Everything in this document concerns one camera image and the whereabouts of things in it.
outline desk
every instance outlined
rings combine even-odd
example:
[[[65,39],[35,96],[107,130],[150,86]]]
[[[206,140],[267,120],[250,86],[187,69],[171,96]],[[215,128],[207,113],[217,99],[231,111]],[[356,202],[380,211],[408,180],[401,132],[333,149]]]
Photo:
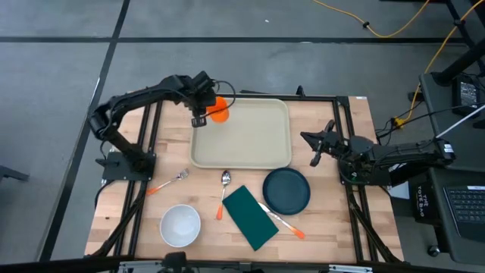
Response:
[[[374,125],[367,99],[351,97],[349,100],[355,134],[375,141]],[[332,104],[293,101],[285,103],[289,109],[293,152],[289,166],[306,176],[310,183],[311,199],[303,212],[285,216],[284,219],[302,230],[306,234],[305,240],[300,240],[281,223],[275,222],[280,231],[261,249],[254,251],[226,210],[221,221],[215,220],[221,197],[220,179],[223,170],[191,166],[189,161],[191,114],[182,105],[175,106],[172,102],[164,102],[155,146],[158,158],[154,177],[149,186],[156,187],[170,180],[183,168],[189,167],[190,175],[187,179],[174,182],[157,194],[146,198],[136,257],[160,259],[169,252],[185,251],[188,259],[205,261],[356,262],[349,209],[345,189],[339,183],[336,160],[328,155],[322,155],[319,166],[310,167],[309,163],[314,153],[299,135],[301,131],[323,130],[327,122],[333,119]],[[127,114],[119,129],[132,143],[136,142],[142,112],[142,109],[137,109]],[[340,109],[340,113],[344,116],[343,109]],[[240,186],[246,185],[258,201],[263,201],[261,188],[269,171],[230,171],[232,179],[230,186],[227,187],[227,195]],[[86,245],[86,254],[96,251],[116,227],[120,220],[126,188],[126,182],[117,182],[107,187],[101,194]],[[401,245],[388,195],[379,187],[367,187],[366,190],[375,230],[393,254],[402,259]],[[199,212],[202,229],[192,245],[175,249],[164,243],[158,228],[161,216],[167,209],[180,203],[189,204]],[[127,251],[130,231],[129,226],[122,253]],[[365,231],[362,228],[360,228],[360,235],[364,255],[369,259]]]
[[[431,74],[423,74],[419,76],[419,80],[429,112],[452,107],[451,86],[437,85]],[[451,111],[431,115],[430,119],[435,136],[462,118],[462,116],[453,114]],[[443,136],[443,139],[452,144],[456,155],[456,160],[447,168],[485,171],[485,130],[472,127],[475,121],[483,118],[485,118],[485,112],[482,112],[479,118],[467,120]]]
[[[449,252],[452,259],[456,262],[485,265],[485,260],[483,260],[485,243],[464,239],[458,235],[443,188],[446,186],[463,186],[464,179],[468,184],[485,186],[484,175],[484,173],[479,172],[435,168],[431,168],[428,171],[428,177],[433,183],[433,191],[442,222],[440,228],[443,230],[443,239],[446,242],[444,247],[440,246],[440,249]]]

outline gray floor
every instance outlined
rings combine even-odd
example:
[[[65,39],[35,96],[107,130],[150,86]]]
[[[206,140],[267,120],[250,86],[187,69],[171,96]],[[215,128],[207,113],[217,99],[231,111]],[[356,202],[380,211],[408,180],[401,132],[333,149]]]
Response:
[[[402,26],[421,6],[366,0],[327,1],[370,20],[380,33]],[[8,0],[0,10],[0,36],[111,36],[122,0],[63,2]],[[460,14],[470,5],[455,2]],[[475,40],[483,26],[467,27]],[[402,37],[442,37],[452,28],[444,5],[430,5]],[[371,37],[360,23],[312,1],[132,0],[121,36]],[[418,75],[439,45],[295,43],[118,44],[101,101],[157,83],[170,74],[209,76],[237,89],[367,96],[376,127],[409,107]],[[28,262],[53,209],[67,162],[95,88],[107,43],[0,43],[0,165],[30,173],[27,183],[0,184],[0,263]],[[449,45],[434,70],[466,50]],[[416,115],[426,111],[422,105]],[[393,134],[391,143],[432,136],[427,119]],[[99,188],[99,142],[89,137],[53,259],[81,257]],[[405,259],[414,265],[485,271],[448,255],[431,258],[432,230],[414,223],[408,204],[394,202]]]

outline yellow cable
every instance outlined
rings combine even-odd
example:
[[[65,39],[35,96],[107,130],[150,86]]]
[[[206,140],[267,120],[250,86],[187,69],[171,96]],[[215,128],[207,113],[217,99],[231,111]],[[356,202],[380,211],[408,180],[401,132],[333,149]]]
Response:
[[[460,19],[460,21],[463,21],[481,2],[483,2],[485,0],[480,0],[478,1],[475,5],[473,5],[463,16],[462,18]],[[426,67],[426,70],[424,71],[425,73],[427,73],[430,68],[431,68],[431,65],[433,65],[434,61],[437,59],[438,55],[441,53],[441,51],[445,48],[445,44],[448,42],[449,38],[453,35],[453,33],[456,31],[457,27],[453,27],[452,31],[449,32],[448,36],[445,38],[445,40],[443,41],[443,43],[441,44],[440,48],[438,49],[438,51],[436,52],[436,54],[433,56],[433,58],[431,59],[430,63],[428,64],[428,66]],[[410,108],[410,111],[409,111],[409,114],[408,114],[408,117],[406,117],[405,119],[401,119],[401,118],[395,118],[395,121],[396,123],[398,124],[398,127],[400,127],[400,124],[406,122],[409,120],[409,118],[411,118],[411,115],[412,115],[412,109],[413,107],[415,106],[415,102],[416,102],[416,97],[418,96],[418,93],[419,93],[419,84],[418,84],[418,87],[416,87],[416,90],[415,90],[415,95],[413,96],[412,98],[412,102],[411,102],[411,108]]]
[[[322,3],[320,1],[317,1],[317,0],[313,0],[313,2],[319,4],[319,5],[323,5],[325,8],[329,8],[331,10],[334,10],[334,11],[338,11],[340,13],[343,13],[343,14],[347,14],[349,15],[350,17],[354,17],[356,20],[358,20],[359,22],[365,24],[365,21],[362,20],[359,16],[351,13],[351,12],[348,12],[348,11],[343,11],[343,10],[340,10],[338,8],[334,8],[332,6],[329,6],[325,3]],[[414,21],[416,19],[416,17],[424,10],[424,8],[426,8],[426,6],[430,3],[430,0],[426,0],[426,2],[421,6],[421,8],[419,9],[419,11],[411,18],[411,20],[409,20],[408,23],[406,23],[404,26],[402,26],[400,29],[398,29],[396,32],[392,33],[392,34],[389,34],[389,35],[380,35],[379,33],[376,33],[372,27],[370,25],[367,25],[366,27],[371,31],[372,34],[374,34],[375,36],[379,37],[379,38],[390,38],[392,36],[395,36],[396,34],[400,33],[401,31],[403,31],[406,27],[408,27],[412,21]]]

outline metal fork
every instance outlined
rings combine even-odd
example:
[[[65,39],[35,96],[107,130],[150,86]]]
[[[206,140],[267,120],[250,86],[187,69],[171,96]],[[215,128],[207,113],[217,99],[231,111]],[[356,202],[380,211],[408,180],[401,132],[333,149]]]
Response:
[[[174,179],[171,179],[168,182],[165,182],[165,183],[163,183],[162,185],[160,185],[156,188],[151,188],[151,189],[147,190],[146,195],[152,195],[153,193],[158,192],[158,190],[160,190],[162,187],[165,187],[165,186],[167,186],[168,184],[170,184],[174,181],[182,180],[182,179],[184,179],[188,176],[189,176],[189,169],[185,168],[179,174],[177,174],[177,176]]]

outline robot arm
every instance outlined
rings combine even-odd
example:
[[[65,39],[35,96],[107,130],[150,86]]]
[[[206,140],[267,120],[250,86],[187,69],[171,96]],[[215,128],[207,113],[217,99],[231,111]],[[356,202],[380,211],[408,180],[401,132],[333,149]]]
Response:
[[[329,121],[325,130],[319,133],[301,132],[300,135],[315,152],[311,166],[318,164],[322,152],[327,153],[338,160],[340,173],[350,184],[390,185],[393,180],[416,175],[416,170],[449,165],[455,159],[451,145],[445,140],[435,138],[381,146],[362,136],[341,140],[337,132],[332,131],[334,124]],[[389,167],[396,164],[405,168],[390,172]]]
[[[206,107],[216,103],[213,87],[214,81],[202,71],[194,78],[173,75],[164,78],[157,85],[122,96],[111,97],[108,102],[98,106],[89,116],[89,126],[98,140],[110,142],[121,152],[121,155],[110,153],[111,157],[108,155],[108,159],[99,159],[97,162],[105,169],[106,166],[114,163],[114,166],[118,166],[120,169],[113,173],[120,175],[123,173],[121,170],[123,166],[127,165],[130,173],[151,177],[155,164],[154,155],[143,152],[142,147],[129,143],[118,132],[123,116],[136,108],[161,100],[170,100],[175,104],[183,102],[192,112],[192,126],[202,127],[207,124]]]

